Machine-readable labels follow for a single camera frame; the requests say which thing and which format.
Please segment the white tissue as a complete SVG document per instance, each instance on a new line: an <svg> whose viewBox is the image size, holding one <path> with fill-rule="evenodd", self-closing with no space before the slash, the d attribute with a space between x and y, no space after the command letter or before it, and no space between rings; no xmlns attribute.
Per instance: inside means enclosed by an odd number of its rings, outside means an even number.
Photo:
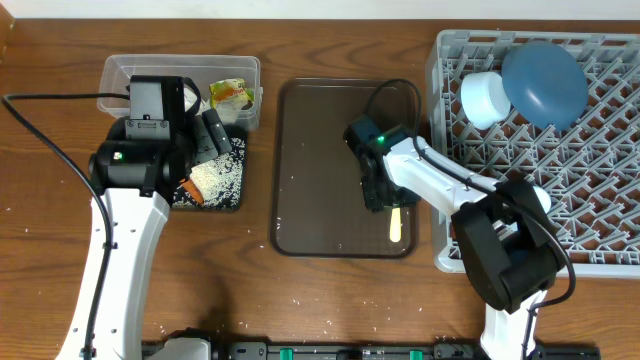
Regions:
<svg viewBox="0 0 640 360"><path fill-rule="evenodd" d="M217 107L217 112L224 124L249 128L253 121L252 114L250 113L251 107L251 102L241 106L224 103Z"/></svg>

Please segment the white rice pile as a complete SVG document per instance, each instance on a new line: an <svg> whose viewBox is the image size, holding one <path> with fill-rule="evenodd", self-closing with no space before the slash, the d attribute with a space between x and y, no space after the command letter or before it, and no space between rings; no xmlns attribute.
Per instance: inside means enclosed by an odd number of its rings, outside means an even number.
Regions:
<svg viewBox="0 0 640 360"><path fill-rule="evenodd" d="M240 207L246 141L231 138L230 142L232 150L229 153L192 168L190 179L202 193L204 204L198 205L180 186L174 192L174 208L232 212Z"/></svg>

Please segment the orange carrot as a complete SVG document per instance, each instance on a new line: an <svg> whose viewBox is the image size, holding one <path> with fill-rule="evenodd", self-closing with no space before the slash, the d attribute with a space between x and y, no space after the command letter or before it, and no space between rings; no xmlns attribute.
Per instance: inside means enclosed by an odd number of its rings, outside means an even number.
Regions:
<svg viewBox="0 0 640 360"><path fill-rule="evenodd" d="M198 205L204 204L202 193L190 178L183 179L180 184Z"/></svg>

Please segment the green yellow snack wrapper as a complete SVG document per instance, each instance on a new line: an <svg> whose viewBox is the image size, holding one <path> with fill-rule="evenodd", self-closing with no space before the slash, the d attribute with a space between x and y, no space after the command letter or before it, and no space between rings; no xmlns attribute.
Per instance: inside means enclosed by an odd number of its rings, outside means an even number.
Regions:
<svg viewBox="0 0 640 360"><path fill-rule="evenodd" d="M210 106L230 106L232 109L246 110L253 106L255 93L242 78L224 79L209 85Z"/></svg>

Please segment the yellow plastic spoon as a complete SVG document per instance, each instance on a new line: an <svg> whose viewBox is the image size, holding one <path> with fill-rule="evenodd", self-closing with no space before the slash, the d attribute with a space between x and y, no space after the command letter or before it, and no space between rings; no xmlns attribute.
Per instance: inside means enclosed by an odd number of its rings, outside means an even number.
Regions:
<svg viewBox="0 0 640 360"><path fill-rule="evenodd" d="M393 208L391 211L389 239L393 243L398 243L402 239L402 220L400 208Z"/></svg>

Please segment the light blue rice bowl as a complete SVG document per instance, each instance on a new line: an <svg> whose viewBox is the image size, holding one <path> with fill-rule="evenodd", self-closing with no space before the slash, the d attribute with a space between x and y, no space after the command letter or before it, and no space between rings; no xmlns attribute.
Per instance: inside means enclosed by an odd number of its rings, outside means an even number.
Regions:
<svg viewBox="0 0 640 360"><path fill-rule="evenodd" d="M479 130L487 130L503 121L511 111L502 77L496 72L465 76L461 85L461 104L468 121Z"/></svg>

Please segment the blue plate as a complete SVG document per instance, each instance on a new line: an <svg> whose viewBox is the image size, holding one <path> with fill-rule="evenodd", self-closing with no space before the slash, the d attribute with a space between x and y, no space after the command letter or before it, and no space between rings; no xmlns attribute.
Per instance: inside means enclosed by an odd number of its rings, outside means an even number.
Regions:
<svg viewBox="0 0 640 360"><path fill-rule="evenodd" d="M565 131L587 107L586 76L576 59L556 44L536 40L512 48L501 76L515 110L541 129Z"/></svg>

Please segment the blue cup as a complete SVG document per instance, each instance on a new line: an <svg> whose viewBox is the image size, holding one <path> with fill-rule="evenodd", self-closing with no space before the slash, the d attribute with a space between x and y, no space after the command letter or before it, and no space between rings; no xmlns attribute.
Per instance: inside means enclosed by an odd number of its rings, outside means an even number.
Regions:
<svg viewBox="0 0 640 360"><path fill-rule="evenodd" d="M544 213L547 214L550 209L551 209L551 205L552 205L552 201L551 201L551 197L550 195L541 187L538 186L534 186L533 187L536 196L538 197L538 200L544 210Z"/></svg>

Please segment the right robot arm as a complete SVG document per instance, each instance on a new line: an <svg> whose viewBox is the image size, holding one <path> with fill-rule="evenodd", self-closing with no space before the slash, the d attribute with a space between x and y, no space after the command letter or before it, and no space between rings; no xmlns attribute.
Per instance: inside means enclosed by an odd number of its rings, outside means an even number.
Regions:
<svg viewBox="0 0 640 360"><path fill-rule="evenodd" d="M366 115L343 140L359 162L372 212L424 200L449 218L464 270L486 304L480 345L490 359L529 359L540 308L557 273L571 266L550 231L548 196L524 180L500 182L447 159L399 125L382 131Z"/></svg>

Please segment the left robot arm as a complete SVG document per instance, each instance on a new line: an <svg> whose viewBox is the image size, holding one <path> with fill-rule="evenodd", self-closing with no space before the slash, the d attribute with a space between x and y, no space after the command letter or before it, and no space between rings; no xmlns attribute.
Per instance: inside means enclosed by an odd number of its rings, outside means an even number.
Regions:
<svg viewBox="0 0 640 360"><path fill-rule="evenodd" d="M174 193L202 203L191 170L228 144L188 77L134 75L128 95L129 113L90 158L92 233L61 359L141 358L151 268Z"/></svg>

